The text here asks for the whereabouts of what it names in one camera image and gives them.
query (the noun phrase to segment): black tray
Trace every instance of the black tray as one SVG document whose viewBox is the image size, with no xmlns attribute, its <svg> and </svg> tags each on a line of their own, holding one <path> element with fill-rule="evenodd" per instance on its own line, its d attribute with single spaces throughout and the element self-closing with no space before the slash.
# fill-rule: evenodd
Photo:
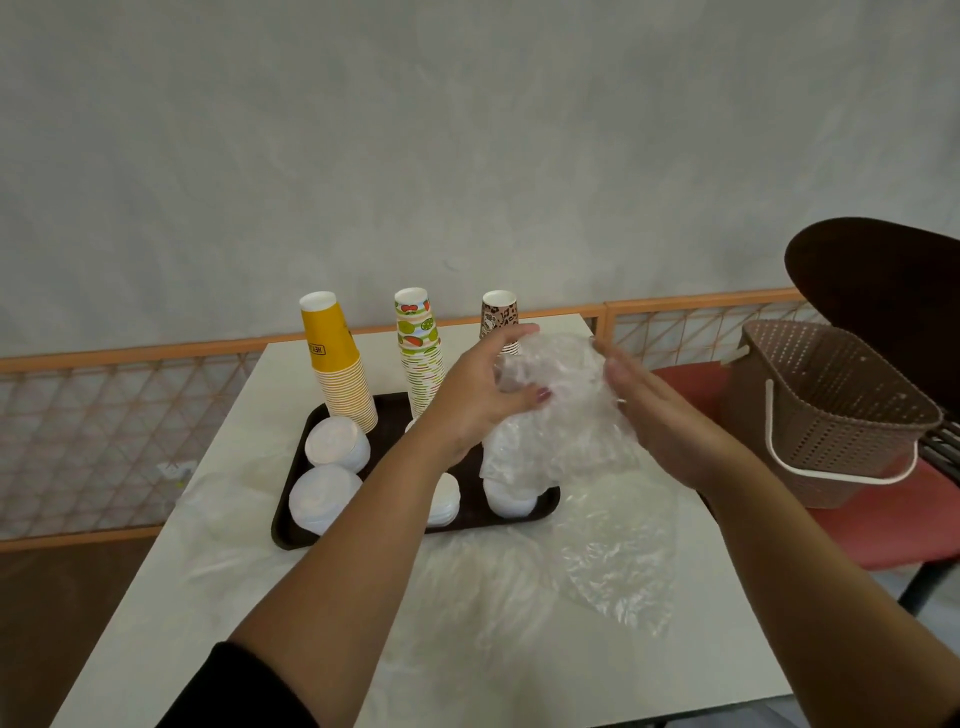
<svg viewBox="0 0 960 728">
<path fill-rule="evenodd" d="M 410 401 L 407 399 L 406 392 L 376 395 L 373 397 L 373 402 L 376 404 L 379 422 L 367 435 L 370 440 L 370 462 L 360 471 L 360 477 L 364 479 L 373 471 L 373 467 L 380 462 L 380 458 L 387 453 L 387 450 L 402 437 L 404 427 L 412 419 Z M 306 459 L 306 453 L 303 451 L 306 436 L 310 434 L 310 430 L 320 420 L 329 416 L 326 405 L 321 404 L 306 419 L 303 434 L 300 436 L 300 443 L 297 445 L 297 453 L 290 465 L 287 482 L 283 486 L 280 503 L 276 505 L 276 513 L 274 513 L 274 522 L 271 525 L 270 533 L 274 537 L 274 543 L 288 551 L 294 548 L 312 546 L 320 538 L 294 523 L 293 517 L 290 515 L 287 498 L 290 496 L 290 491 L 297 479 L 313 467 L 310 465 L 310 461 Z M 450 473 L 460 483 L 460 512 L 453 522 L 445 526 L 427 528 L 426 533 L 462 531 L 466 528 L 482 528 L 488 525 L 539 521 L 557 510 L 557 506 L 560 504 L 560 488 L 554 487 L 548 489 L 538 498 L 537 505 L 534 506 L 529 516 L 520 519 L 500 518 L 487 505 L 487 497 L 483 492 L 483 480 L 480 477 L 481 463 L 483 463 L 483 446 L 478 445 L 467 453 L 467 457 L 450 468 Z"/>
</svg>

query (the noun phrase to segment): floor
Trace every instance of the floor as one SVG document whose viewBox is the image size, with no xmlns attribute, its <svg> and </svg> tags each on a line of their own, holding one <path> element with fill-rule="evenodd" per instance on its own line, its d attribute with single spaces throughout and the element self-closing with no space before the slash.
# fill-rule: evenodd
<svg viewBox="0 0 960 728">
<path fill-rule="evenodd" d="M 153 543 L 0 553 L 0 726 L 50 725 Z"/>
<path fill-rule="evenodd" d="M 153 539 L 0 554 L 0 726 L 46 728 L 130 584 Z M 877 581 L 898 595 L 910 570 Z M 960 570 L 921 621 L 960 653 Z M 670 723 L 671 728 L 806 726 L 792 699 Z"/>
<path fill-rule="evenodd" d="M 913 570 L 894 570 L 877 573 L 874 578 L 891 595 L 899 596 L 912 575 Z M 954 570 L 934 593 L 921 612 L 920 621 L 960 654 L 960 569 Z M 808 725 L 797 701 L 784 698 L 728 713 L 678 720 L 670 723 L 670 728 L 807 728 Z"/>
</svg>

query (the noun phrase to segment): left hand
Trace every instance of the left hand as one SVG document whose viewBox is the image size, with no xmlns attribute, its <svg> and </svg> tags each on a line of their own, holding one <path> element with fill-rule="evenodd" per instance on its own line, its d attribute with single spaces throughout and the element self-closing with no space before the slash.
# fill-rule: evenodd
<svg viewBox="0 0 960 728">
<path fill-rule="evenodd" d="M 500 350 L 539 330 L 536 324 L 495 328 L 464 352 L 446 373 L 444 383 L 411 433 L 428 431 L 443 448 L 448 467 L 460 462 L 470 448 L 506 418 L 543 406 L 550 399 L 550 390 L 536 384 L 509 394 L 501 392 L 493 377 L 493 364 Z"/>
</svg>

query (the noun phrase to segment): basket handle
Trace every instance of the basket handle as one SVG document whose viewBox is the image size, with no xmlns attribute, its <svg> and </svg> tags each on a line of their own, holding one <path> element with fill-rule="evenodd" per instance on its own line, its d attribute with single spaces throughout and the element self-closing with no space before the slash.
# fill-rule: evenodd
<svg viewBox="0 0 960 728">
<path fill-rule="evenodd" d="M 819 477 L 824 480 L 843 480 L 848 483 L 860 483 L 862 485 L 893 485 L 894 483 L 899 483 L 901 480 L 904 480 L 907 476 L 913 473 L 913 469 L 917 467 L 917 443 L 913 444 L 913 458 L 910 460 L 910 465 L 907 466 L 906 470 L 900 473 L 899 475 L 894 475 L 893 477 L 867 477 L 866 475 L 844 475 L 842 473 L 827 473 L 826 471 L 805 471 L 800 468 L 794 468 L 791 465 L 787 465 L 782 460 L 780 456 L 777 455 L 777 452 L 774 450 L 774 380 L 767 379 L 766 383 L 766 422 L 765 422 L 765 438 L 767 452 L 770 453 L 770 456 L 774 459 L 774 462 L 777 463 L 781 468 L 792 473 L 794 475 L 803 475 L 804 477 Z"/>
</svg>

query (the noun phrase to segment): clear plastic bag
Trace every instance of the clear plastic bag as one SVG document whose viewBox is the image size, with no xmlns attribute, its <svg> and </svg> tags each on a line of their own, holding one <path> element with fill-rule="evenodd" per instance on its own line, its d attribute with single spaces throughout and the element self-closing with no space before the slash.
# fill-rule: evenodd
<svg viewBox="0 0 960 728">
<path fill-rule="evenodd" d="M 504 420 L 484 440 L 480 475 L 505 484 L 518 499 L 537 496 L 571 477 L 636 467 L 636 435 L 603 379 L 603 356 L 589 339 L 535 333 L 519 354 L 499 359 L 499 387 L 549 387 L 541 409 Z"/>
<path fill-rule="evenodd" d="M 477 724 L 487 715 L 482 686 L 513 694 L 538 642 L 556 639 L 560 599 L 654 634 L 667 626 L 680 486 L 631 447 L 638 469 L 564 478 L 560 505 L 542 521 L 424 537 L 361 718 L 416 725 L 429 710 L 449 725 Z M 270 540 L 276 474 L 289 461 L 284 452 L 195 477 L 165 526 L 218 638 L 306 553 Z"/>
</svg>

